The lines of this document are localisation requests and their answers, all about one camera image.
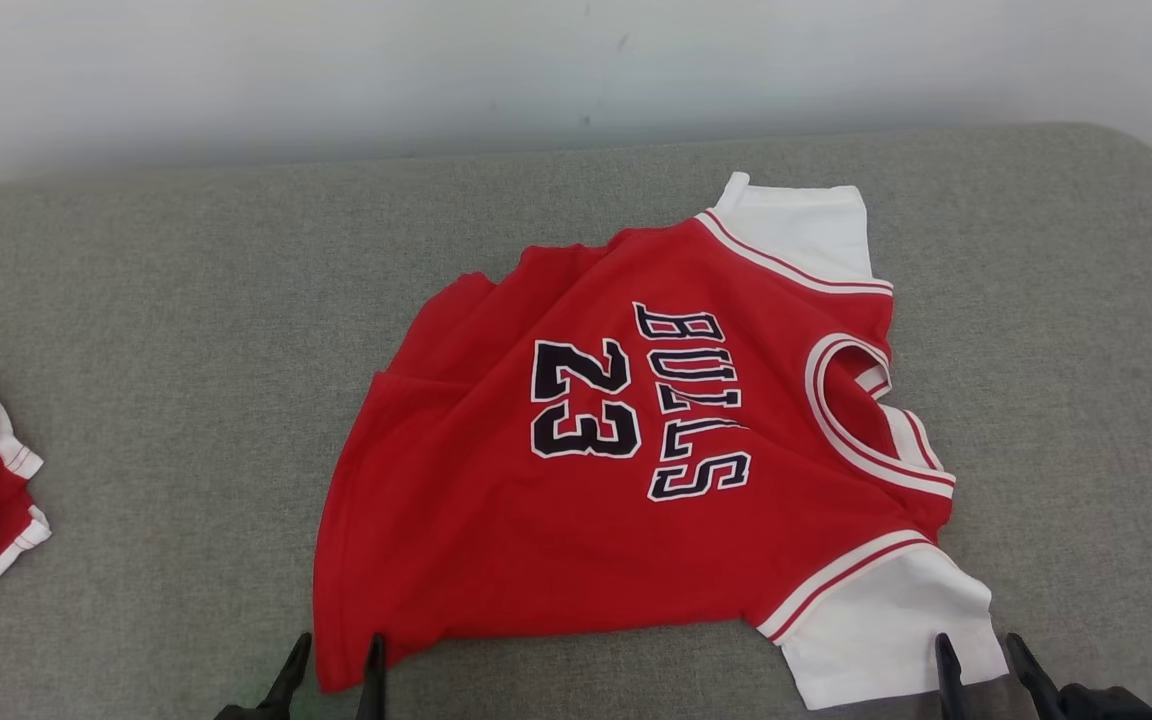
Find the red Bulls 23 jersey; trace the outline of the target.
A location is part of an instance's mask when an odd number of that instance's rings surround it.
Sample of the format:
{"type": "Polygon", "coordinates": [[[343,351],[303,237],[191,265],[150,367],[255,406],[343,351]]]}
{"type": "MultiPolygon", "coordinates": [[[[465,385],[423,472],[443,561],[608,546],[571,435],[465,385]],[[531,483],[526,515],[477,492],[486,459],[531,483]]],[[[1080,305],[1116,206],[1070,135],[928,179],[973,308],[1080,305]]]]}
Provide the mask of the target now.
{"type": "Polygon", "coordinates": [[[314,552],[317,679],[452,638],[742,620],[810,710],[1009,670],[938,547],[956,487],[890,392],[858,188],[529,247],[429,300],[372,378],[314,552]]]}

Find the grey fabric sofa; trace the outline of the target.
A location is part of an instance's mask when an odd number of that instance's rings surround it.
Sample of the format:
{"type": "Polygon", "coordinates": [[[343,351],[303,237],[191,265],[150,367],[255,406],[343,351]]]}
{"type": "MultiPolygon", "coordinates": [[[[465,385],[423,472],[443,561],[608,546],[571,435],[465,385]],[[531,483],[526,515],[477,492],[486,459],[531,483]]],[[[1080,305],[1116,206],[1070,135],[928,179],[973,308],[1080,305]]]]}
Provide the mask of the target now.
{"type": "Polygon", "coordinates": [[[758,184],[854,184],[943,544],[1059,683],[1152,705],[1152,149],[915,129],[0,185],[0,400],[52,526],[0,579],[0,720],[212,720],[310,626],[369,378],[429,296],[758,184]]]}

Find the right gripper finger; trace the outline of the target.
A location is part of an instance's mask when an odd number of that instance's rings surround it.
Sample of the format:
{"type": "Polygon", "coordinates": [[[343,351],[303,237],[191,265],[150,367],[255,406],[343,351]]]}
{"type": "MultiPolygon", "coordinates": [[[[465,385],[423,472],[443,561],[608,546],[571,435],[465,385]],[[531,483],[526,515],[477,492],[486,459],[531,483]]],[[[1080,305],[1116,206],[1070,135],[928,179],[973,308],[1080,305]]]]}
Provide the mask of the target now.
{"type": "Polygon", "coordinates": [[[1005,635],[1005,650],[1011,661],[1011,670],[1015,670],[1016,679],[1033,702],[1038,719],[1068,720],[1061,705],[1059,688],[1053,684],[1046,670],[1043,670],[1041,664],[1029,651],[1020,634],[1005,635]]]}
{"type": "Polygon", "coordinates": [[[963,683],[963,666],[947,632],[935,637],[935,666],[941,720],[972,720],[963,683]]]}

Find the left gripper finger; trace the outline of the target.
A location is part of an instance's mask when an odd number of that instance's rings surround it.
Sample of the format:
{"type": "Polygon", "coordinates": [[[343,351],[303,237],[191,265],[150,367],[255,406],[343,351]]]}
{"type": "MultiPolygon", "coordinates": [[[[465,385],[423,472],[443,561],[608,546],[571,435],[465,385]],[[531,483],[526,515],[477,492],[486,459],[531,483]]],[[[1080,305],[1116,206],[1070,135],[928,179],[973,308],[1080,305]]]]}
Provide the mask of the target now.
{"type": "Polygon", "coordinates": [[[291,700],[306,675],[312,655],[312,634],[302,632],[259,705],[259,717],[291,717],[291,700]]]}
{"type": "Polygon", "coordinates": [[[356,720],[387,720],[387,639],[381,632],[370,642],[356,720]]]}

